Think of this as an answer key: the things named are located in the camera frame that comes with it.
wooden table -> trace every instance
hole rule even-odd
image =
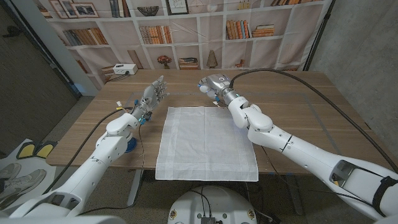
[[[143,148],[138,143],[135,150],[123,155],[111,165],[128,169],[155,169],[167,108],[169,106],[215,106],[205,94],[199,91],[198,81],[214,73],[224,73],[232,78],[240,72],[237,70],[139,70],[134,76],[118,82],[109,82],[51,152],[47,162],[55,166],[66,165],[94,125],[116,109],[117,101],[123,105],[134,106],[134,100],[141,99],[144,88],[164,75],[170,96],[154,110],[152,120],[141,127]],[[325,74],[320,72],[291,73],[309,82],[329,97],[374,138],[393,160],[397,160]],[[322,98],[301,83],[283,75],[258,72],[237,79],[234,89],[250,103],[257,104],[264,114],[272,118],[275,125],[290,134],[326,151],[363,159],[390,169],[388,163],[365,137]],[[114,114],[99,126],[73,161],[73,166],[80,166],[86,161],[95,148],[96,140],[105,132],[106,125],[118,116],[119,114]],[[139,139],[137,131],[134,131],[134,136]],[[254,150],[259,172],[262,174],[274,172],[262,149],[255,145]],[[308,174],[305,169],[281,153],[271,149],[266,150],[275,168],[281,174]]]

white handkerchief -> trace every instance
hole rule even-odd
[[[156,162],[157,180],[258,181],[248,130],[228,109],[169,107]]]

white sneaker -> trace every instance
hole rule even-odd
[[[9,164],[2,170],[0,170],[0,178],[13,179],[15,178],[19,171],[21,170],[21,165],[18,163]]]
[[[23,177],[5,180],[4,191],[0,194],[0,201],[12,195],[22,195],[30,192],[44,179],[46,171],[38,169]]]

bookshelf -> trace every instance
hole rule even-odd
[[[90,79],[97,82],[97,88],[101,88],[104,85],[101,68],[115,63],[132,63],[128,50],[136,51],[146,69],[162,69],[163,65],[157,63],[160,55],[172,59],[171,69],[179,69],[178,59],[182,57],[196,57],[199,69],[208,69],[206,63],[210,50],[215,51],[216,69],[300,69],[331,0],[286,6],[270,6],[272,0],[251,0],[252,8],[243,10],[236,10],[239,0],[212,0],[212,4],[218,4],[216,12],[207,12],[208,0],[202,0],[201,13],[172,16],[167,15],[165,0],[127,0],[131,17],[120,18],[112,17],[109,0],[98,0],[93,4],[100,18],[84,19],[59,19],[47,0],[40,2],[53,17],[47,21],[65,42],[67,39],[62,30],[93,27],[101,30],[109,45],[67,46],[73,57],[83,62]],[[137,10],[139,6],[159,6],[159,11],[156,16],[145,17]],[[275,33],[270,37],[228,40],[228,20],[247,20],[251,30],[261,24],[274,24]],[[140,26],[170,26],[174,43],[144,44]],[[245,59],[244,66],[236,68],[235,64],[241,59]]]

robotic hand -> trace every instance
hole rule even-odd
[[[124,113],[106,126],[106,132],[97,140],[96,148],[75,173],[58,189],[22,204],[9,218],[74,217],[83,211],[85,203],[105,170],[121,157],[132,139],[130,129],[150,118],[152,111],[168,93],[163,76],[148,86],[133,112]]]
[[[398,214],[398,174],[371,162],[326,152],[273,124],[256,105],[229,87],[225,75],[199,81],[200,91],[225,104],[239,128],[248,128],[255,144],[281,152],[317,176],[339,197],[373,220]]]

